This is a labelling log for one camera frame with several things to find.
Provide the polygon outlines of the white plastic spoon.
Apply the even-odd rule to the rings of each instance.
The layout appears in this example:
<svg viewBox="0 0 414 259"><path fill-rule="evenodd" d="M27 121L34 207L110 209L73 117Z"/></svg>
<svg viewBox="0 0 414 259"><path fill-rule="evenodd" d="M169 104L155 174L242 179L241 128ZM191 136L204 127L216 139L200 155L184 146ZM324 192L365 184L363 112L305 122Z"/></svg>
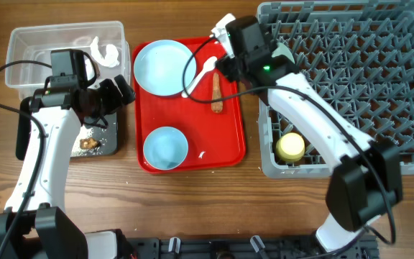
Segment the white plastic spoon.
<svg viewBox="0 0 414 259"><path fill-rule="evenodd" d="M192 94L196 86L201 82L202 78L209 72L213 71L216 67L217 57L212 56L206 60L203 64L201 72L193 79L193 81L188 85L186 91L182 92L181 96L183 98L188 98Z"/></svg>

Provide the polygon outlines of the brown food scrap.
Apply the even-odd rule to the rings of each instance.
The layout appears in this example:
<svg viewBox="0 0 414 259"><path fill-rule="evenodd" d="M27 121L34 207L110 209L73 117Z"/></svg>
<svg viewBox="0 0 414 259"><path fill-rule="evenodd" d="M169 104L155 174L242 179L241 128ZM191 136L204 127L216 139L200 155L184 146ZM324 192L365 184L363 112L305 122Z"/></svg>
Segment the brown food scrap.
<svg viewBox="0 0 414 259"><path fill-rule="evenodd" d="M92 150L99 147L101 143L92 137L80 139L79 147L81 150Z"/></svg>

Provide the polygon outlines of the white rice pile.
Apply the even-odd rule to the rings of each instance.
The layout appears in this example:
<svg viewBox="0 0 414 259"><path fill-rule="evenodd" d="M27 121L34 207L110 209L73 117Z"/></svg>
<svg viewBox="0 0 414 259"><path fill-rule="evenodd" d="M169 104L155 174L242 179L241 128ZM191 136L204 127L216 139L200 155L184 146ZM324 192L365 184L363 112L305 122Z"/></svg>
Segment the white rice pile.
<svg viewBox="0 0 414 259"><path fill-rule="evenodd" d="M117 149L117 129L82 126L74 142L71 157L93 157L112 155Z"/></svg>

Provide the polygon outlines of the green bowl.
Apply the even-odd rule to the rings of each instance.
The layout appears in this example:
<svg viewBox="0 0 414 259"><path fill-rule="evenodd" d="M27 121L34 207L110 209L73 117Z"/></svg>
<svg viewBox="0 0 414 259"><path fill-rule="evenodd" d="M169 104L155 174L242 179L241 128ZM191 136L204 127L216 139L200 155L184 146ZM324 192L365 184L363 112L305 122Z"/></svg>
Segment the green bowl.
<svg viewBox="0 0 414 259"><path fill-rule="evenodd" d="M284 43L278 42L277 47L272 51L272 64L287 65L289 63L295 63L291 50Z"/></svg>

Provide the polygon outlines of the orange carrot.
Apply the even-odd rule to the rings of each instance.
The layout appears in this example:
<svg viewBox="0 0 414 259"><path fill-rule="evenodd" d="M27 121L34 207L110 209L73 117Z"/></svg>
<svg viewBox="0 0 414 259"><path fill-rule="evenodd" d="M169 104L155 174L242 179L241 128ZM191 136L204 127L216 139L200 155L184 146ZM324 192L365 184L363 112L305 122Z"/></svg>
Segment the orange carrot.
<svg viewBox="0 0 414 259"><path fill-rule="evenodd" d="M217 72L213 74L213 92L212 92L212 99L221 99L221 86L220 86L220 77ZM216 101L211 103L211 110L215 113L221 113L223 110L223 102L222 101Z"/></svg>

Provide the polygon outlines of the light blue plate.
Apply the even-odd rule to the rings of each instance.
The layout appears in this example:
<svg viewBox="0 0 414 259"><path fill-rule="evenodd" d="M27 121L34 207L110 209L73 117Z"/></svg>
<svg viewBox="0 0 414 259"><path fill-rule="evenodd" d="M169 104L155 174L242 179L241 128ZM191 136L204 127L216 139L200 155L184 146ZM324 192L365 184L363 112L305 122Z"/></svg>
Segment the light blue plate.
<svg viewBox="0 0 414 259"><path fill-rule="evenodd" d="M143 47L134 59L134 77L148 93L174 96L183 90L183 69L192 56L184 44L158 40Z"/></svg>

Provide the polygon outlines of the small light blue bowl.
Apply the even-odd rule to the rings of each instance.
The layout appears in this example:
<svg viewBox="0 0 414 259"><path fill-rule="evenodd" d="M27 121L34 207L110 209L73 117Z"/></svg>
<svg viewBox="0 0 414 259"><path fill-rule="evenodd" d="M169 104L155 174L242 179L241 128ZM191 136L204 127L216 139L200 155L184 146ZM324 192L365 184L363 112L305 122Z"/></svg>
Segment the small light blue bowl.
<svg viewBox="0 0 414 259"><path fill-rule="evenodd" d="M143 155L155 169L169 171L181 165L188 156L188 140L174 127L159 127L148 134Z"/></svg>

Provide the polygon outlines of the yellow plastic cup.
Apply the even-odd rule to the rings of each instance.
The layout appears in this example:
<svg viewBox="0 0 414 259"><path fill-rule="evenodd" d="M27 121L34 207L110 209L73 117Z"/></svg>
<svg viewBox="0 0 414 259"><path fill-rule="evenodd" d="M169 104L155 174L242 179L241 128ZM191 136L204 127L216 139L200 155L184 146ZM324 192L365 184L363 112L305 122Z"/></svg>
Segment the yellow plastic cup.
<svg viewBox="0 0 414 259"><path fill-rule="evenodd" d="M276 144L276 155L286 162L296 162L305 153L303 137L297 133L289 132L283 135Z"/></svg>

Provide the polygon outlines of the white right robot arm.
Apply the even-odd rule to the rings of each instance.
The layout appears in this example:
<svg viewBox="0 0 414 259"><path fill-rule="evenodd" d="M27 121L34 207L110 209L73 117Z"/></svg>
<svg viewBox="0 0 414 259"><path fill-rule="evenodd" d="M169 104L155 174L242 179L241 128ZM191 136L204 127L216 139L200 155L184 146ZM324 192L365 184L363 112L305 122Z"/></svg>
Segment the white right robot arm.
<svg viewBox="0 0 414 259"><path fill-rule="evenodd" d="M331 171L326 194L329 215L316 230L318 244L339 254L371 230L403 200L400 156L389 140L374 141L346 121L311 87L292 52L256 17L224 16L212 29L226 54L216 67L292 122Z"/></svg>

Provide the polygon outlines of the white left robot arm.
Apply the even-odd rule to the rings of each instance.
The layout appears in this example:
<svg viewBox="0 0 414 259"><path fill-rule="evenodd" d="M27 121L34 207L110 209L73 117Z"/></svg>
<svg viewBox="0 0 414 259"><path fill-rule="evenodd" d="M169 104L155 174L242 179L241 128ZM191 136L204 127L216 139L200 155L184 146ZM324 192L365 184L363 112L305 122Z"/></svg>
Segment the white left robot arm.
<svg viewBox="0 0 414 259"><path fill-rule="evenodd" d="M0 258L135 256L121 230L85 233L65 213L70 156L81 127L107 128L107 116L135 99L123 76L88 76L92 63L82 50L52 51L51 75L17 110L23 166L0 213Z"/></svg>

